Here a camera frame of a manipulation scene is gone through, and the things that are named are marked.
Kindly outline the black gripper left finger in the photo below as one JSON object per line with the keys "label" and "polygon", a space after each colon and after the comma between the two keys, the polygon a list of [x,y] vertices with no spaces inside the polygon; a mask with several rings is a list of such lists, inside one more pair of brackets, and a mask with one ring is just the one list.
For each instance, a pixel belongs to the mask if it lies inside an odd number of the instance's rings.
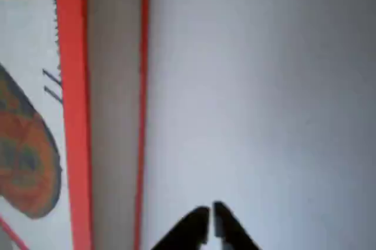
{"label": "black gripper left finger", "polygon": [[209,217],[210,208],[207,206],[191,210],[152,249],[200,249],[207,243]]}

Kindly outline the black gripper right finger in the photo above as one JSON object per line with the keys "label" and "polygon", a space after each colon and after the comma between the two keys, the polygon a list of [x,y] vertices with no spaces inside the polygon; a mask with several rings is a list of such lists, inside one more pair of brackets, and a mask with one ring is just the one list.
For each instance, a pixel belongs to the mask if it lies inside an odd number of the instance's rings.
{"label": "black gripper right finger", "polygon": [[213,212],[214,234],[221,240],[222,249],[260,249],[224,202],[215,201]]}

